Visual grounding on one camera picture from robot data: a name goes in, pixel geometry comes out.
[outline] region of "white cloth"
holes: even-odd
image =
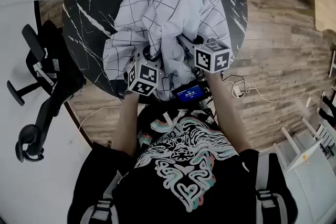
[[[104,70],[110,80],[124,79],[136,45],[149,41],[150,54],[162,53],[164,76],[154,91],[166,101],[171,90],[189,82],[192,73],[176,37],[194,40],[197,33],[222,40],[231,48],[221,0],[123,0],[114,21],[118,31],[106,40]]]

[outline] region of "strap buckle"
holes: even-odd
[[[269,190],[257,190],[257,198],[261,201],[263,208],[276,207],[273,201],[273,193],[271,193]]]

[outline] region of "blue display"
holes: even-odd
[[[200,86],[196,85],[187,90],[179,92],[177,96],[182,102],[187,102],[202,97],[203,91]]]

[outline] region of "white chair leg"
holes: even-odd
[[[314,130],[314,128],[309,124],[309,122],[305,119],[301,119],[303,123],[308,127],[308,129],[311,131],[311,133],[316,136],[317,139],[320,139],[320,135]]]
[[[281,163],[283,164],[284,168],[288,167],[288,162],[286,161],[284,155],[282,154],[282,152],[280,151],[278,145],[276,143],[273,143],[273,147],[275,149],[275,152],[277,153]]]
[[[289,133],[287,132],[287,130],[285,129],[285,127],[281,127],[281,131],[283,132],[283,134],[286,136],[289,144],[292,146],[292,148],[294,149],[294,151],[296,152],[297,155],[300,155],[300,149],[298,148],[298,146],[295,144],[293,138],[289,135]]]

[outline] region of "backpack strap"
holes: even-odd
[[[262,201],[261,201],[261,195],[259,190],[266,189],[267,182],[268,182],[268,168],[269,168],[269,156],[266,155],[260,155],[258,158],[258,166],[257,166],[257,177],[256,177],[256,224],[263,224],[263,213],[262,213]]]
[[[287,224],[287,210],[284,199],[277,193],[267,190],[269,173],[269,154],[259,154],[257,176],[256,176],[256,224],[264,224],[263,210],[277,207],[276,199],[281,217],[281,224]]]
[[[117,170],[114,179],[104,191],[103,198],[86,210],[80,224],[90,224],[92,223],[92,220],[94,220],[94,223],[119,223],[118,213],[113,202],[112,191],[116,188],[121,178],[122,175]]]

